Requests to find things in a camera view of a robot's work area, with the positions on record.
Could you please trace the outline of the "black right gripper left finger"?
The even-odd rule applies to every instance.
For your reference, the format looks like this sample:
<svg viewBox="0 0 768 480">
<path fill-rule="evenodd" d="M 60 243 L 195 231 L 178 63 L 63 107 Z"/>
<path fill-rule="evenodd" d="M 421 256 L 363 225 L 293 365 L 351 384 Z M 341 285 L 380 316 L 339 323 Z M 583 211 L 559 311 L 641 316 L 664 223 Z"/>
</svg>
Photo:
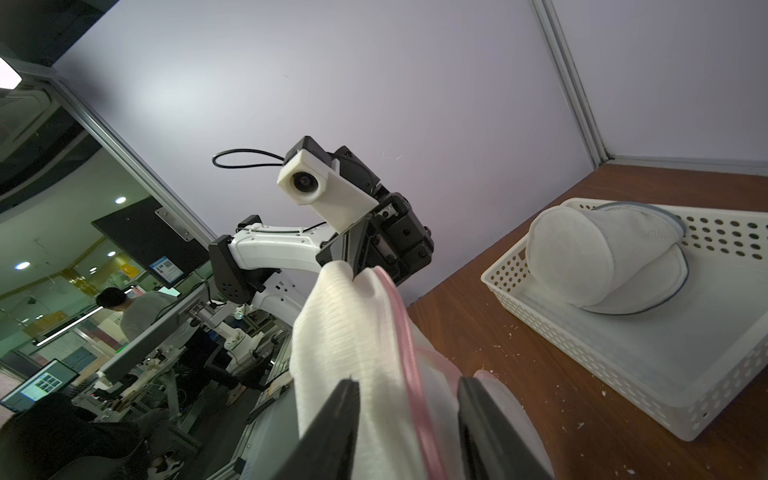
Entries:
<svg viewBox="0 0 768 480">
<path fill-rule="evenodd" d="M 359 383 L 341 380 L 273 479 L 351 479 L 359 415 Z"/>
</svg>

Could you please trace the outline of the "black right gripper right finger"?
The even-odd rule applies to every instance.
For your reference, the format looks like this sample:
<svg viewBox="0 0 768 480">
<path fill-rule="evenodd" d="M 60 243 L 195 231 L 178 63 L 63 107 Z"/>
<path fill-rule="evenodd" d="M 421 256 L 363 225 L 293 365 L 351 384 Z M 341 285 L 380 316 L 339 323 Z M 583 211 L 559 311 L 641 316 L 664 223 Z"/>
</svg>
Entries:
<svg viewBox="0 0 768 480">
<path fill-rule="evenodd" d="M 478 378 L 458 384 L 458 425 L 468 479 L 552 479 Z"/>
</svg>

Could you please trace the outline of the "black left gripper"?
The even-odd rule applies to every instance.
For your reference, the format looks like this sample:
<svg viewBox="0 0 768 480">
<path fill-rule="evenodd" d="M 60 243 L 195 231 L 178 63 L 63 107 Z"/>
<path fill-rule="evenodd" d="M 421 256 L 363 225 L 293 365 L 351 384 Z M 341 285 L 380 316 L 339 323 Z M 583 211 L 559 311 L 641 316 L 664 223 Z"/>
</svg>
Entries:
<svg viewBox="0 0 768 480">
<path fill-rule="evenodd" d="M 399 193 L 383 197 L 380 204 L 340 234 L 323 241 L 316 260 L 323 266 L 343 261 L 358 275 L 380 267 L 400 285 L 431 263 L 431 231 Z"/>
</svg>

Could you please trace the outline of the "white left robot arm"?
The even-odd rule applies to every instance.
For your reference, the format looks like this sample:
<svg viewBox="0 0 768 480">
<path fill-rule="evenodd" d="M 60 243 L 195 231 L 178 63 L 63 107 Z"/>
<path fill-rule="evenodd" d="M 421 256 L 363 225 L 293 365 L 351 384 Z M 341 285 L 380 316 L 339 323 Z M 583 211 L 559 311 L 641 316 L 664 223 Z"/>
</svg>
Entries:
<svg viewBox="0 0 768 480">
<path fill-rule="evenodd" d="M 386 193 L 369 213 L 341 233 L 323 223 L 309 229 L 279 230 L 257 215 L 209 247 L 218 291 L 235 306 L 266 312 L 291 326 L 306 299 L 286 272 L 317 273 L 333 261 L 347 263 L 357 275 L 380 267 L 395 285 L 430 264 L 431 231 L 399 193 Z"/>
</svg>

